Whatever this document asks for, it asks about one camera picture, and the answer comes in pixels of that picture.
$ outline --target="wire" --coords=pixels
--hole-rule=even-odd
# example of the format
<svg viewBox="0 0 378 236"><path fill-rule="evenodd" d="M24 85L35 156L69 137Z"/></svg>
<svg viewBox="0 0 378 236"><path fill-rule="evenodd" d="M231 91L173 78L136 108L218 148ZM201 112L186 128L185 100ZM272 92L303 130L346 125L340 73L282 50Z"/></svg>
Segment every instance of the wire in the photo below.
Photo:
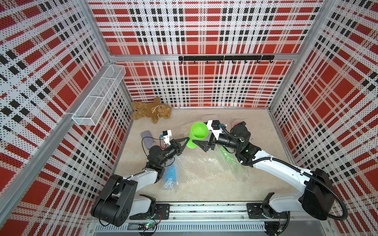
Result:
<svg viewBox="0 0 378 236"><path fill-rule="evenodd" d="M153 220L153 221L155 222L155 229L154 229L153 233L152 233L150 236L152 236L152 235L156 232L156 229L158 228L158 225L159 225L160 222L161 222L161 212L160 212L160 211L157 211L157 212L158 212L159 215L160 215L159 223L156 223L155 219L142 217L142 216L140 216L140 215L137 214L137 216L139 216L139 217L141 217L141 218L144 218L144 219L146 219L146 220Z"/></svg>
<svg viewBox="0 0 378 236"><path fill-rule="evenodd" d="M257 160L254 160L250 163L242 163L242 165L245 165L245 166L251 166L251 165L254 165L260 161L263 161L263 160L273 160L273 161L277 161L281 164L284 164L288 167L290 167L291 169L295 170L296 172L299 172L301 173L301 170L283 160L280 160L278 158L275 158L275 157L262 157L262 158L259 158ZM333 195L333 197L336 199L336 201L339 203L341 209L342 209L342 215L341 216L334 216L332 214L328 214L328 217L329 218L332 218L332 219L335 219L337 221L343 221L345 219L348 218L348 209L347 207L345 206L344 202L340 199L340 197L330 188L328 187L323 181L321 181L320 179L316 178L315 176L307 173L307 172L303 172L302 173L304 176L306 177L309 177L311 180L315 181L316 183L318 183L319 185L321 185L323 188L325 188L330 194Z"/></svg>
<svg viewBox="0 0 378 236"><path fill-rule="evenodd" d="M285 224L283 225L283 228L282 228L281 231L279 231L281 229L281 223L280 223L280 221L279 222L277 222L277 221L268 221L268 222L265 222L265 228L266 228L267 225L277 226L278 227L277 231L279 231L278 233L275 233L275 234L270 234L270 233L265 232L267 235L278 236L282 232L285 231L285 229L287 228L287 226L289 225L289 222L290 222L290 211L287 211L286 213L287 213L287 220L286 220Z"/></svg>
<svg viewBox="0 0 378 236"><path fill-rule="evenodd" d="M161 138L158 138L158 139L156 139L156 138L153 138L153 137L144 137L144 138L142 138L142 149L143 149L143 152L144 152L144 154L147 156L147 154L146 154L146 151L144 150L144 147L143 147L143 139L145 139L145 138L151 138L151 139L155 139L155 140L160 140L160 147L162 148L162 149L165 149L166 147L167 147L167 144L165 144L165 147L163 148L162 146L161 146Z"/></svg>
<svg viewBox="0 0 378 236"><path fill-rule="evenodd" d="M234 139L240 139L242 142L244 142L244 137L235 136L235 135L231 134L230 132L227 131L226 126L224 124L221 124L220 126L228 137L234 138Z"/></svg>
<svg viewBox="0 0 378 236"><path fill-rule="evenodd" d="M171 164L169 164L169 165L165 165L165 163L164 163L164 166L165 166L165 167L169 167L169 166L171 166L171 165L175 162L175 160L176 160L176 158L173 157L173 162L172 162Z"/></svg>
<svg viewBox="0 0 378 236"><path fill-rule="evenodd" d="M235 153L235 150L233 152L230 152L226 147L223 147L228 153Z"/></svg>
<svg viewBox="0 0 378 236"><path fill-rule="evenodd" d="M119 182L118 185L113 186L113 188L112 188L112 190L110 191L110 193L108 194L108 196L106 196L105 200L102 202L102 204L101 204L101 208L100 208L100 212L99 212L99 215L98 215L98 221L100 222L100 224L101 224L102 226L106 227L106 226L110 225L110 223L108 223L107 225L104 225L104 224L101 222L101 211L102 211L102 207L104 206L106 200L110 197L110 195L113 193L113 191L114 191L115 189L117 189L121 184L126 183L126 182L129 181L128 178L126 178L126 179L122 179L122 180Z"/></svg>

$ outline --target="wire mesh basket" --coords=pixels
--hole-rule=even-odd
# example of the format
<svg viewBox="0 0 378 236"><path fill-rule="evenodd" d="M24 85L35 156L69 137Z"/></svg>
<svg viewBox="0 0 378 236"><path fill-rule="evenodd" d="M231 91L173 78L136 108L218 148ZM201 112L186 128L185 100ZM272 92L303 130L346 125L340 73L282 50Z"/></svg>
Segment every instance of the wire mesh basket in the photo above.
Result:
<svg viewBox="0 0 378 236"><path fill-rule="evenodd" d="M73 120L78 125L97 125L125 74L124 66L110 65L77 109Z"/></svg>

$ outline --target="red plaid pattern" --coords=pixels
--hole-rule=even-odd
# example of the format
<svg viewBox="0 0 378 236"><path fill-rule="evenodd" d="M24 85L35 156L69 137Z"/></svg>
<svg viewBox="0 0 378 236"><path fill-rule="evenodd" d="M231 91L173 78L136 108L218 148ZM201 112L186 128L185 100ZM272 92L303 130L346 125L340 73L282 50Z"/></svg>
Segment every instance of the red plaid pattern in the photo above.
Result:
<svg viewBox="0 0 378 236"><path fill-rule="evenodd" d="M105 63L79 5L0 3L0 193L17 177ZM112 172L132 110L121 95L99 125L73 126L0 235L69 235Z"/></svg>
<svg viewBox="0 0 378 236"><path fill-rule="evenodd" d="M342 235L378 229L377 12L376 1L338 1L273 109L298 165L324 169L347 204Z"/></svg>
<svg viewBox="0 0 378 236"><path fill-rule="evenodd" d="M89 0L113 55L296 53L316 1Z"/></svg>
<svg viewBox="0 0 378 236"><path fill-rule="evenodd" d="M119 62L134 101L267 108L291 61Z"/></svg>

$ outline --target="green cup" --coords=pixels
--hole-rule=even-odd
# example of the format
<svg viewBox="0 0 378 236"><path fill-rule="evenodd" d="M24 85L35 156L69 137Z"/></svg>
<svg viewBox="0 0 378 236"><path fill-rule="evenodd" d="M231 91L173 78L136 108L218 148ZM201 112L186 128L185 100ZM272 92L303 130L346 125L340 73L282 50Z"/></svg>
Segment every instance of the green cup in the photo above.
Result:
<svg viewBox="0 0 378 236"><path fill-rule="evenodd" d="M193 143L193 140L202 140L209 134L209 129L203 122L196 122L192 125L189 131L189 142L186 144L188 148L195 148L197 144Z"/></svg>

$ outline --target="teddy bear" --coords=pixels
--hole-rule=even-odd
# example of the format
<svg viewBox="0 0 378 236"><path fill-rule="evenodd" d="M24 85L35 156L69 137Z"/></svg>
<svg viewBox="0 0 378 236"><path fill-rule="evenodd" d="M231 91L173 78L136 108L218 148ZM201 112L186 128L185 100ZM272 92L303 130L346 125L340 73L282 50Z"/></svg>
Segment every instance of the teddy bear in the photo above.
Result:
<svg viewBox="0 0 378 236"><path fill-rule="evenodd" d="M151 117L154 124L158 123L159 118L169 119L172 110L170 106L160 102L160 97L154 98L154 102L150 103L132 102L131 107L136 110L131 116L133 120Z"/></svg>

